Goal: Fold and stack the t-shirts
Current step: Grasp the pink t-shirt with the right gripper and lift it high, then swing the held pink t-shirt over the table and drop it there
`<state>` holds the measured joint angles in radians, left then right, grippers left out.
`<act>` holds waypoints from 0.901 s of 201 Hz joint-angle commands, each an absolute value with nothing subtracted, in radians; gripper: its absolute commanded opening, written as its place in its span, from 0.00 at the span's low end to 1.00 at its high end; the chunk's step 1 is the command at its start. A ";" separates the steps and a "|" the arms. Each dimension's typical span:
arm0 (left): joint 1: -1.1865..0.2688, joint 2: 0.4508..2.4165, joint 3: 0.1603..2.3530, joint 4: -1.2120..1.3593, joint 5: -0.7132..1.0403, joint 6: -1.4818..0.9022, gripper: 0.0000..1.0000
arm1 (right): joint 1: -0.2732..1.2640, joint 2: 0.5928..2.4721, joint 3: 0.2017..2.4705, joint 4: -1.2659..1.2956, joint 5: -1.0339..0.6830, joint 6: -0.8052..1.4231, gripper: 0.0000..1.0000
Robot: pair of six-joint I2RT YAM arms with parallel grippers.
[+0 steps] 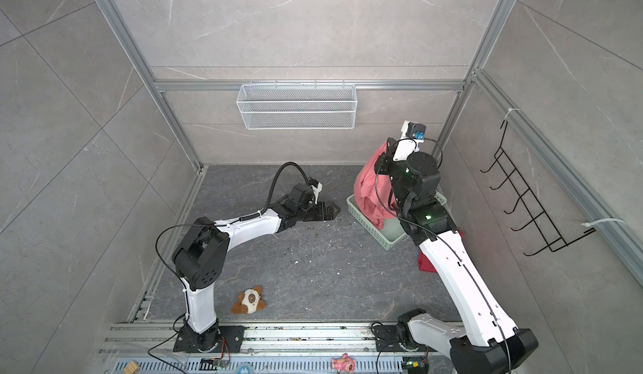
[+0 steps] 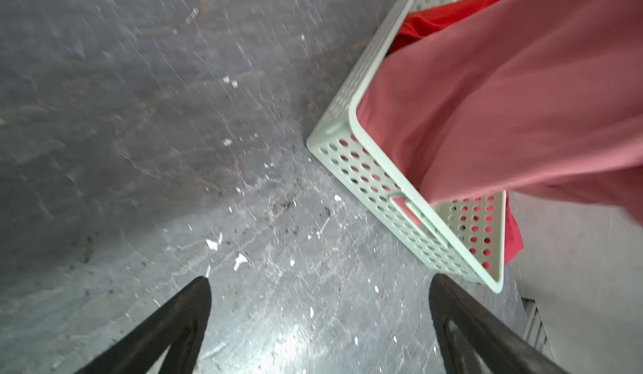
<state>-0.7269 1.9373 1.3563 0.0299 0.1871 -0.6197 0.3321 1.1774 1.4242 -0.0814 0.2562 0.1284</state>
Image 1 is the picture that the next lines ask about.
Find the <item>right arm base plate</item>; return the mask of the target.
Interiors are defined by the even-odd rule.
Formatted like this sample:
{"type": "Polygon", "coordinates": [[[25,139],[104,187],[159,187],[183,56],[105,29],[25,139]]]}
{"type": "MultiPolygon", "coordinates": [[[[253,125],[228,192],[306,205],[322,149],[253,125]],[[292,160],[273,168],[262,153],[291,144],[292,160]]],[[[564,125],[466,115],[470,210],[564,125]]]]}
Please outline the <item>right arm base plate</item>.
{"type": "Polygon", "coordinates": [[[416,348],[408,348],[402,341],[395,325],[384,325],[379,321],[369,326],[375,340],[377,352],[416,352],[416,348]]]}

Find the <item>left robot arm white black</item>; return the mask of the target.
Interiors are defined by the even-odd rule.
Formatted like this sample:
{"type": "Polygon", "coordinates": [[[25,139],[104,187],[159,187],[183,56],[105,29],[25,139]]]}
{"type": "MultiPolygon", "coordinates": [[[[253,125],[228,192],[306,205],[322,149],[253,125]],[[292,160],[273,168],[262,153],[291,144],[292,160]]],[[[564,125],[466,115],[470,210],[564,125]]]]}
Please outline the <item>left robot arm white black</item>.
{"type": "Polygon", "coordinates": [[[224,350],[223,339],[234,340],[219,329],[214,308],[214,283],[223,272],[229,250],[241,244],[293,228],[299,222],[328,222],[340,213],[333,201],[318,201],[313,194],[285,195],[264,212],[249,217],[212,221],[197,219],[172,254],[177,277],[184,288],[186,315],[173,346],[174,352],[209,353],[224,350]]]}

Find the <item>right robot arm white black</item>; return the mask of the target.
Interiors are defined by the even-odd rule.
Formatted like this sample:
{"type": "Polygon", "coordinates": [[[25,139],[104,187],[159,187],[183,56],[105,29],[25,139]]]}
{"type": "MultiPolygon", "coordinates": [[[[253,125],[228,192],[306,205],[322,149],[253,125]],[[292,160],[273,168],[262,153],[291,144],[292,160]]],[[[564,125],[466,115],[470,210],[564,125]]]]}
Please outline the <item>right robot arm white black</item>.
{"type": "Polygon", "coordinates": [[[423,310],[401,315],[400,342],[426,346],[449,357],[459,373],[510,373],[538,348],[529,329],[517,327],[477,272],[450,213],[437,200],[440,172],[435,158],[414,152],[397,161],[383,153],[374,165],[391,190],[377,200],[393,214],[445,285],[462,324],[440,321],[423,310]]]}

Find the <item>pink t shirt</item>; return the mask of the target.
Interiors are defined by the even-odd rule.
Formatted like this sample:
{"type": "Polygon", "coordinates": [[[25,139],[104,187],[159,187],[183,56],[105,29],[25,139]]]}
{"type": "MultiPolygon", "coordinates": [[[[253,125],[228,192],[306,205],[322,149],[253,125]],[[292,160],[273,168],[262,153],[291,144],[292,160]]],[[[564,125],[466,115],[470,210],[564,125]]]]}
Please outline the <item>pink t shirt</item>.
{"type": "Polygon", "coordinates": [[[375,153],[361,169],[353,185],[353,195],[358,210],[378,230],[383,229],[384,223],[392,219],[391,210],[384,208],[379,200],[385,201],[392,190],[390,180],[387,176],[381,178],[374,173],[374,163],[378,157],[387,150],[387,143],[383,142],[375,153]]]}

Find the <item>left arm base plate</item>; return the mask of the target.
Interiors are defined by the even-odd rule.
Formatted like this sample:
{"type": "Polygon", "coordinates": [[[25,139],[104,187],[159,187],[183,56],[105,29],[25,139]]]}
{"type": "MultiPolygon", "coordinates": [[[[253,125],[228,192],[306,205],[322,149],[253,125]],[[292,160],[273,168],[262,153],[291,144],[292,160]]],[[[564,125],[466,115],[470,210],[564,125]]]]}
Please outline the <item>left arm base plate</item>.
{"type": "Polygon", "coordinates": [[[245,327],[242,325],[217,326],[196,333],[189,325],[184,325],[177,334],[173,352],[217,353],[240,352],[244,339],[245,327]]]}

